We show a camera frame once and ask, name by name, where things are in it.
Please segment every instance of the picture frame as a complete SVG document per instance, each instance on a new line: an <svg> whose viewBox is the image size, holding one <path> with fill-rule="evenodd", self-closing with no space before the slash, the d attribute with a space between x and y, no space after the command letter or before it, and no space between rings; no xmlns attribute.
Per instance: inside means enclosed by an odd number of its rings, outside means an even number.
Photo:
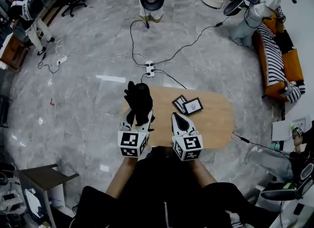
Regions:
<svg viewBox="0 0 314 228"><path fill-rule="evenodd" d="M183 106L188 116L196 112L199 112L203 109L201 101L198 97L185 102Z"/></svg>
<svg viewBox="0 0 314 228"><path fill-rule="evenodd" d="M184 97L184 95L180 95L176 99L172 101L172 104L179 110L181 114L186 114L186 109L184 107L184 103L187 102L187 99Z"/></svg>

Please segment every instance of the white wall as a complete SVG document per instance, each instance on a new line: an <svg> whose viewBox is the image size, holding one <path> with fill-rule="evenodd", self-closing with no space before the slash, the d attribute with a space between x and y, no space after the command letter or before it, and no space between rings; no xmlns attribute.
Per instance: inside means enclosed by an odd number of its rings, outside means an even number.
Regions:
<svg viewBox="0 0 314 228"><path fill-rule="evenodd" d="M286 103L286 118L297 119L314 114L314 0L282 1L287 17L285 27L298 50L306 93L296 103Z"/></svg>

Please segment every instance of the black shirt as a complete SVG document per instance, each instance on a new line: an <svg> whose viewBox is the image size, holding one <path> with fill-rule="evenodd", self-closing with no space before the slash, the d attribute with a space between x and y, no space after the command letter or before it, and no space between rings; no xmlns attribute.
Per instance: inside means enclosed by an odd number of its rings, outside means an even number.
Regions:
<svg viewBox="0 0 314 228"><path fill-rule="evenodd" d="M86 186L71 228L231 228L226 211L243 224L269 227L278 213L251 205L231 183L201 188L186 162L140 160L120 198Z"/></svg>

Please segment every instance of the hand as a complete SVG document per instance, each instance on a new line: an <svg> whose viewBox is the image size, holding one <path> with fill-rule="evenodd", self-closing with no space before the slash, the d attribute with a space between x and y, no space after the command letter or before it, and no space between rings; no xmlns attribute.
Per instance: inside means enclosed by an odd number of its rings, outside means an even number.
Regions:
<svg viewBox="0 0 314 228"><path fill-rule="evenodd" d="M294 142L294 146L298 147L299 145L302 144L303 142L303 137L299 136L298 133L294 133L293 134L293 142Z"/></svg>

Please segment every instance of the striped cushion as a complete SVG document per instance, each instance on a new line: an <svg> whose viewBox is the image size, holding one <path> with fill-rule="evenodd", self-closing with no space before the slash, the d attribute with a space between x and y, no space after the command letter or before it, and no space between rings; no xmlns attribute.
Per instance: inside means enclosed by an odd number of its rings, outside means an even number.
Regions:
<svg viewBox="0 0 314 228"><path fill-rule="evenodd" d="M258 28L262 37L267 66L267 86L286 80L282 53L274 41L274 33L262 23Z"/></svg>
<svg viewBox="0 0 314 228"><path fill-rule="evenodd" d="M274 85L280 81L286 81L287 79L282 53L274 41L275 34L264 23L258 27L257 32L262 38L262 44L266 58L267 86ZM304 83L294 84L295 85L292 85L291 92L284 96L290 103L296 102L301 97L301 95L305 93Z"/></svg>

